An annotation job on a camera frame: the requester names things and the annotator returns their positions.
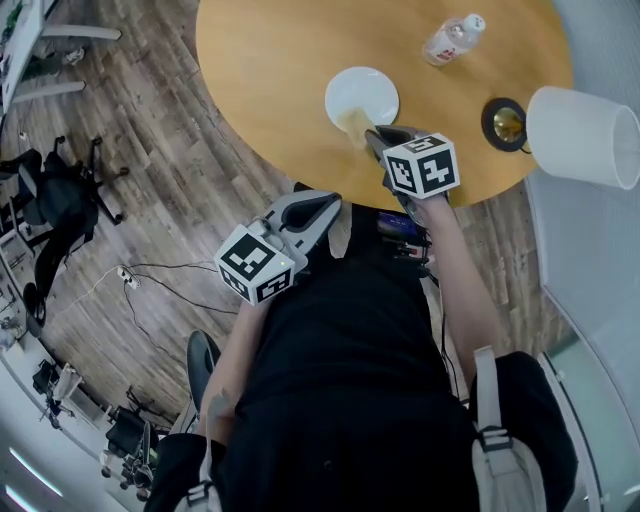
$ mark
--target floor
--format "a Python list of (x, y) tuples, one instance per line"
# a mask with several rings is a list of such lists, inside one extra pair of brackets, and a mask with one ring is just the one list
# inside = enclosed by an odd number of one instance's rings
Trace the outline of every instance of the floor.
[[(134, 324), (123, 282), (113, 271), (74, 301), (120, 263), (211, 261), (238, 223), (291, 190), (284, 175), (235, 135), (209, 97), (195, 48), (197, 9), (198, 0), (61, 0), (54, 20), (118, 27), (123, 37), (92, 44), (86, 59), (57, 79), (85, 80), (83, 93), (14, 108), (0, 148), (3, 159), (28, 147), (45, 153), (55, 136), (65, 134), (62, 153), (75, 161), (86, 158), (90, 138), (100, 135), (104, 173), (131, 168), (128, 178), (102, 192), (114, 212), (126, 213), (126, 222), (113, 227), (101, 217), (94, 240), (69, 260), (54, 283), (43, 341), (85, 377), (85, 389), (101, 403), (126, 404), (125, 391), (133, 386), (170, 416), (188, 400), (179, 361), (189, 333), (205, 329), (222, 346), (234, 316), (193, 307), (141, 278), (142, 287), (129, 297), (147, 337)], [(71, 47), (69, 41), (55, 43), (56, 49)], [(345, 208), (331, 233), (336, 254), (344, 250), (348, 213)], [(536, 353), (564, 338), (568, 326), (541, 293), (524, 186), (457, 213), (509, 326), (512, 348)], [(32, 265), (22, 265), (23, 279)], [(192, 301), (230, 311), (239, 306), (205, 270), (144, 273)], [(428, 291), (438, 326), (438, 301)]]

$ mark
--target table top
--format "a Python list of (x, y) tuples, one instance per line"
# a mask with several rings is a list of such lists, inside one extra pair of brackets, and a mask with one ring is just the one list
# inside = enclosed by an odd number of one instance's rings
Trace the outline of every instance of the table top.
[(2, 84), (2, 105), (7, 112), (22, 75), (31, 60), (33, 48), (44, 30), (44, 0), (31, 0), (20, 12), (16, 28), (7, 43), (3, 58), (9, 58), (9, 73)]
[[(448, 18), (483, 16), (478, 47), (436, 68), (424, 42)], [(480, 125), (488, 100), (525, 109), (543, 85), (571, 87), (567, 41), (547, 0), (202, 0), (197, 50), (214, 103), (237, 133), (291, 179), (343, 199), (399, 210), (383, 170), (329, 120), (329, 81), (352, 66), (379, 69), (400, 96), (396, 123), (440, 132), (456, 146), (461, 206), (499, 194), (535, 169), (502, 153)]]

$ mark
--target power strip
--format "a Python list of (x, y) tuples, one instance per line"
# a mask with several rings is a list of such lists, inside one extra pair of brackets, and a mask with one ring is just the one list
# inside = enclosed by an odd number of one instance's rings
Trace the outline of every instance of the power strip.
[(140, 288), (140, 281), (138, 280), (138, 278), (122, 265), (118, 267), (118, 275), (120, 276), (120, 279), (122, 279), (134, 290)]

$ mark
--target bottle cap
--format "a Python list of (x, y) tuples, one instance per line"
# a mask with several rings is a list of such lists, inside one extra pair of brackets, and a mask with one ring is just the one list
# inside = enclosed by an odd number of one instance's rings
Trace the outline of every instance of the bottle cap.
[(465, 30), (470, 32), (483, 32), (485, 28), (487, 28), (487, 24), (484, 22), (482, 16), (478, 16), (477, 14), (469, 14), (464, 19), (464, 23), (462, 24)]

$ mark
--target white lamp shade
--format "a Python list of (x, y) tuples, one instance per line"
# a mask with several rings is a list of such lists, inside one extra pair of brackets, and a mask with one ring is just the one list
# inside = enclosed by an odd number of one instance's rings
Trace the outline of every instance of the white lamp shade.
[(543, 87), (527, 111), (531, 153), (547, 173), (630, 190), (640, 177), (640, 123), (624, 105)]

